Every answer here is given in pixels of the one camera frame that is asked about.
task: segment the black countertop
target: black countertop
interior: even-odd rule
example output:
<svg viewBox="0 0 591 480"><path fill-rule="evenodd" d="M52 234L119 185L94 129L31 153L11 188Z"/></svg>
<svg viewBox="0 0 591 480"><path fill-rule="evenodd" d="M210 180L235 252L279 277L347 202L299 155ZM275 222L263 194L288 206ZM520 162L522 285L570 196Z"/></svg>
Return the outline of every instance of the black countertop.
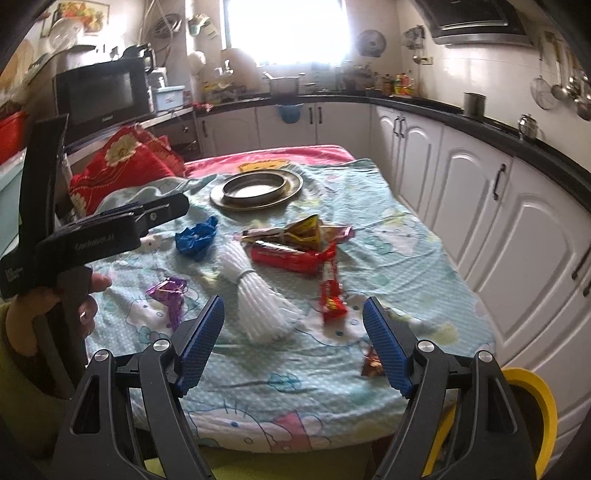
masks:
<svg viewBox="0 0 591 480"><path fill-rule="evenodd" d="M532 165L554 180L591 213L591 172L541 140L536 140L535 142L520 140L517 129L509 125L489 118L486 118L484 122L477 122L463 116L462 109L456 106L419 98L378 98L326 94L300 95L289 101L290 104L320 102L368 103L401 112L414 113L441 122ZM276 105L277 103L278 101L276 99L272 99L269 96L261 96L216 105L208 113L195 110L195 115L197 117L203 117L243 108Z"/></svg>

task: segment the purple wrapper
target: purple wrapper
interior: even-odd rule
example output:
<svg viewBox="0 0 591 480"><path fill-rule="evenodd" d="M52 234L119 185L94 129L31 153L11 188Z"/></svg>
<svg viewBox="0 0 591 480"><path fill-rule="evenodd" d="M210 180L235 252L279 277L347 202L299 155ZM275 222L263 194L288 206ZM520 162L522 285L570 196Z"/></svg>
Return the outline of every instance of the purple wrapper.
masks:
<svg viewBox="0 0 591 480"><path fill-rule="evenodd" d="M187 281L177 277L167 277L146 293L154 300L168 307L168 328L176 330L181 323L181 308L184 302L184 293L187 291Z"/></svg>

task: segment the yellow ring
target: yellow ring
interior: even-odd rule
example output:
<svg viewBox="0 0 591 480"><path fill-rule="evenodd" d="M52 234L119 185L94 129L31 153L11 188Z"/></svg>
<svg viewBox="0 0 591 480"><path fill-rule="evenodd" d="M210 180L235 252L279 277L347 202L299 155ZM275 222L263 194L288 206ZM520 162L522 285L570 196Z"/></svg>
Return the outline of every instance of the yellow ring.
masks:
<svg viewBox="0 0 591 480"><path fill-rule="evenodd" d="M554 444L556 442L556 433L558 429L558 411L556 410L556 401L550 391L548 385L538 375L524 368L518 367L507 367L503 369L503 375L509 383L509 385L515 385L527 390L535 398L540 410L542 412L542 419L544 422L544 437L542 439L542 446L540 453L535 462L535 474L538 480L542 477L542 474L548 466L550 456L554 450ZM443 419L439 423L437 428L437 434L431 447L431 453L425 464L423 470L423 476L431 474L435 461L441 450L443 442L449 435L452 429L453 418L456 414L456 407L450 408Z"/></svg>

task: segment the person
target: person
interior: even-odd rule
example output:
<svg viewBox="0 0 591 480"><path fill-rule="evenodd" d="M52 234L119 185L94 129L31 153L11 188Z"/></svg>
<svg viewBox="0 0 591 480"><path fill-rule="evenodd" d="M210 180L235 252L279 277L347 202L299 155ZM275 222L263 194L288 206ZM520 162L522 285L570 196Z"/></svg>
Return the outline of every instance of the person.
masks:
<svg viewBox="0 0 591 480"><path fill-rule="evenodd" d="M111 284L109 277L93 273L91 293L104 291ZM51 310L61 294L39 287L0 305L0 415L32 458L53 454L67 404L53 396L54 382L33 330L33 318ZM95 329L97 312L97 304L89 296L79 312L81 337ZM207 447L200 447L200 451L216 480L360 480L371 457L369 444L283 455ZM158 458L146 460L145 466L152 473L165 475Z"/></svg>
<svg viewBox="0 0 591 480"><path fill-rule="evenodd" d="M106 290L111 279L92 274L91 293ZM0 306L0 415L17 442L34 458L51 455L66 401L53 395L54 381L39 353L33 318L51 310L62 292L37 287ZM89 296L80 306L82 338L95 329L98 311Z"/></svg>

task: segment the window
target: window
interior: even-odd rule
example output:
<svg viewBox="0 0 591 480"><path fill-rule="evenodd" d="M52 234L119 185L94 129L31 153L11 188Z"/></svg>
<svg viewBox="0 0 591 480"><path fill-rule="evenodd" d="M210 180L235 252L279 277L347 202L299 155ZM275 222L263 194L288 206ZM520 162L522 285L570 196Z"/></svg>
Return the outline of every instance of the window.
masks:
<svg viewBox="0 0 591 480"><path fill-rule="evenodd" d="M338 64L349 52L342 0L224 0L226 42L259 65Z"/></svg>

